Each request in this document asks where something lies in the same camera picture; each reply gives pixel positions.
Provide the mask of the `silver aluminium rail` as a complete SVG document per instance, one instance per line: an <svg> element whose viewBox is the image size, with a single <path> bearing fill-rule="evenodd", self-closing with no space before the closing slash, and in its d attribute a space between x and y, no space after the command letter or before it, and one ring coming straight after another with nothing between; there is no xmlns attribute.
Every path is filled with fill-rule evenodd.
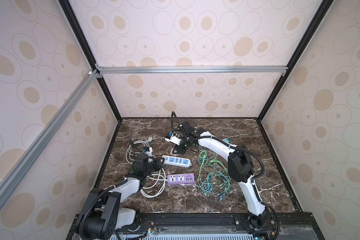
<svg viewBox="0 0 360 240"><path fill-rule="evenodd" d="M49 144L53 136L64 123L73 108L84 95L90 84L98 77L99 70L93 69L78 85L75 91L65 101L62 107L56 112L47 126L38 135L30 147L20 157L19 161L9 171L0 183L0 210L4 207L10 196L16 190L20 182L27 175L31 167Z"/></svg>
<svg viewBox="0 0 360 240"><path fill-rule="evenodd" d="M99 67L101 74L285 73L287 66Z"/></svg>

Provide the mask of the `white blue power strip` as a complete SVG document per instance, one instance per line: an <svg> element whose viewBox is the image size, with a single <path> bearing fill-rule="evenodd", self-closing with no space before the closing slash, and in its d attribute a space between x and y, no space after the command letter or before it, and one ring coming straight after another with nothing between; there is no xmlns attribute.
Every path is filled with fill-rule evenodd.
<svg viewBox="0 0 360 240"><path fill-rule="evenodd" d="M167 156L167 155L162 155L162 157L165 160L164 161L165 165L183 167L183 168L189 168L192 166L192 162L189 159Z"/></svg>

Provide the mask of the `silver aluminium rail back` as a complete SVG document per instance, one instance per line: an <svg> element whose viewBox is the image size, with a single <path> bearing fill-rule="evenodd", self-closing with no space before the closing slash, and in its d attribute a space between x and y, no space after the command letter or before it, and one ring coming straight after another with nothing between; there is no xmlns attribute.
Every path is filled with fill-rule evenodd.
<svg viewBox="0 0 360 240"><path fill-rule="evenodd" d="M99 67L101 74L285 73L287 66Z"/></svg>

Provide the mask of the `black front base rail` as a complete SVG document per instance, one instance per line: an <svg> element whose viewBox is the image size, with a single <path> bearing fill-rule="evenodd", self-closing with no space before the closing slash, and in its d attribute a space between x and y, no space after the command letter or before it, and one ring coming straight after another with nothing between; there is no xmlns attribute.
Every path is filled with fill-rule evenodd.
<svg viewBox="0 0 360 240"><path fill-rule="evenodd" d="M112 240L323 240L312 213L280 213L253 230L247 214L141 214L140 227L123 227Z"/></svg>

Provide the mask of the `silver aluminium rail left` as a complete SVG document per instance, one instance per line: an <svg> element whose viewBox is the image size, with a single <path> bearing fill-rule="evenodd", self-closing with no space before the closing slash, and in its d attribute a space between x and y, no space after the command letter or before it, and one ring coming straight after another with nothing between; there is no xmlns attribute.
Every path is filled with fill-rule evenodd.
<svg viewBox="0 0 360 240"><path fill-rule="evenodd" d="M19 161L9 171L0 183L0 210L4 207L10 196L16 190L20 182L27 175L31 167L49 144L53 136L64 123L73 108L84 95L90 84L98 77L99 70L93 69L78 85L75 91L65 101L62 107L56 112L47 126L38 135L30 147L20 157Z"/></svg>

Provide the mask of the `purple power strip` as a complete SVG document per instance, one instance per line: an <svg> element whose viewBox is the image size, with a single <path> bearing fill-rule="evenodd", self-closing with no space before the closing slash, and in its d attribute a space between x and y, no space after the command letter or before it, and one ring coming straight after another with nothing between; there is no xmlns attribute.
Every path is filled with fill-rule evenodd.
<svg viewBox="0 0 360 240"><path fill-rule="evenodd" d="M184 185L184 184L194 184L195 176L194 174L177 174L177 175L168 175L167 176L168 185Z"/></svg>

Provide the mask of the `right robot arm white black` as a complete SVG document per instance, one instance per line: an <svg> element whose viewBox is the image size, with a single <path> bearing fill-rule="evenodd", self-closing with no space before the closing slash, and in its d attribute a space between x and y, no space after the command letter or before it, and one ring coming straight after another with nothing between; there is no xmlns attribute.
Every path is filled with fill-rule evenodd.
<svg viewBox="0 0 360 240"><path fill-rule="evenodd" d="M202 127L194 128L188 121L181 123L175 112L171 112L171 131L165 140L175 144L174 154L184 155L192 146L207 148L228 162L228 175L237 182L247 202L249 226L254 231L264 230L267 223L275 221L276 237L279 221L271 206L260 197L256 179L265 173L263 161L249 151L245 145L236 146L215 137Z"/></svg>

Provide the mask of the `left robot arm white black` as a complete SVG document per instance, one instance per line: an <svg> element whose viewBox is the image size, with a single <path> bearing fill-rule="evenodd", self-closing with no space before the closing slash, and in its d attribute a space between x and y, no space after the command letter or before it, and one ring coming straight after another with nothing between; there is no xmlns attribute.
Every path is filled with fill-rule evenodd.
<svg viewBox="0 0 360 240"><path fill-rule="evenodd" d="M108 188L93 188L75 224L82 240L108 240L124 226L139 225L138 211L120 208L120 203L141 191L147 178L163 169L164 158L152 155L150 148L140 150L130 141L134 161L122 181Z"/></svg>

